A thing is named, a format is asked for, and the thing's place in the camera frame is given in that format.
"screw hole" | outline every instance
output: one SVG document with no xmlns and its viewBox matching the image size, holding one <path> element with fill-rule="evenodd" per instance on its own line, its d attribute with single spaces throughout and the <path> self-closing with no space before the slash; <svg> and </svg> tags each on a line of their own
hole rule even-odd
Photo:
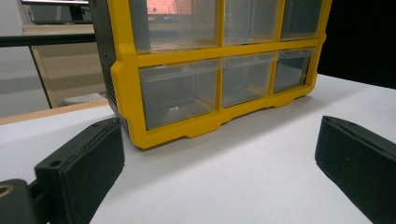
<svg viewBox="0 0 396 224">
<path fill-rule="evenodd" d="M 49 163 L 49 166 L 50 167 L 56 167 L 56 166 L 59 166 L 60 164 L 61 164 L 60 161 L 52 161 L 52 162 Z"/>
<path fill-rule="evenodd" d="M 0 186 L 0 198 L 8 195 L 12 190 L 14 190 L 14 186 L 12 186 L 12 185 L 1 185 Z"/>
</svg>

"white table surface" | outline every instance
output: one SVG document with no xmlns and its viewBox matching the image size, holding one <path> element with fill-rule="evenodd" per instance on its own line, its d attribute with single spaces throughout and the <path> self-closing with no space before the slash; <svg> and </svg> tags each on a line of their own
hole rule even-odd
<svg viewBox="0 0 396 224">
<path fill-rule="evenodd" d="M 396 142 L 396 90 L 319 76 L 291 105 L 143 151 L 124 135 L 125 167 L 92 223 L 370 223 L 316 166 L 323 115 Z M 34 166 L 109 106 L 0 126 L 0 180 Z"/>
</svg>

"yellow frame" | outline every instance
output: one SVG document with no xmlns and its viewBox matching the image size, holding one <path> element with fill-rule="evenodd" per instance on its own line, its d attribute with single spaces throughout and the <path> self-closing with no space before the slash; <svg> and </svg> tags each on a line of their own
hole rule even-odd
<svg viewBox="0 0 396 224">
<path fill-rule="evenodd" d="M 140 148 L 149 148 L 178 139 L 192 138 L 215 131 L 221 124 L 265 107 L 280 107 L 290 104 L 294 99 L 306 95 L 315 87 L 318 60 L 326 39 L 325 29 L 330 14 L 332 0 L 323 0 L 316 36 L 309 39 L 280 42 L 283 11 L 286 0 L 280 0 L 277 15 L 276 40 L 244 46 L 223 46 L 224 20 L 219 20 L 219 45 L 213 49 L 195 49 L 179 52 L 156 54 L 137 54 L 134 48 L 130 6 L 128 0 L 108 0 L 109 14 L 116 47 L 117 61 L 111 67 L 111 75 L 116 94 L 119 113 L 127 120 L 129 135 Z M 223 18 L 225 0 L 219 0 L 219 17 Z M 217 76 L 217 104 L 213 112 L 191 119 L 185 119 L 153 130 L 146 130 L 145 115 L 138 68 L 167 63 L 186 63 L 204 59 L 221 58 L 234 55 L 263 53 L 282 49 L 313 48 L 316 53 L 311 57 L 305 84 L 288 91 L 273 93 L 276 62 L 270 77 L 268 94 L 260 99 L 227 108 L 221 107 L 222 72 Z"/>
</svg>

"white wall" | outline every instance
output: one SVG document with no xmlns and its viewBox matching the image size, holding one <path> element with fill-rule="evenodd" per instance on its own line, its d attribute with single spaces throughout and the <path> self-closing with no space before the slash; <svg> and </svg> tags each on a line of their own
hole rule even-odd
<svg viewBox="0 0 396 224">
<path fill-rule="evenodd" d="M 0 36 L 23 35 L 18 0 L 0 0 Z M 27 47 L 0 49 L 0 118 L 49 109 Z"/>
</svg>

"yellow storage cabinet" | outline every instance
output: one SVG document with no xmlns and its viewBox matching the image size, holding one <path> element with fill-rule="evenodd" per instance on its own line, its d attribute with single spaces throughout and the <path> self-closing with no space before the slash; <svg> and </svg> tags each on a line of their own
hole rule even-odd
<svg viewBox="0 0 396 224">
<path fill-rule="evenodd" d="M 140 148 L 314 89 L 332 0 L 91 0 L 108 100 Z"/>
</svg>

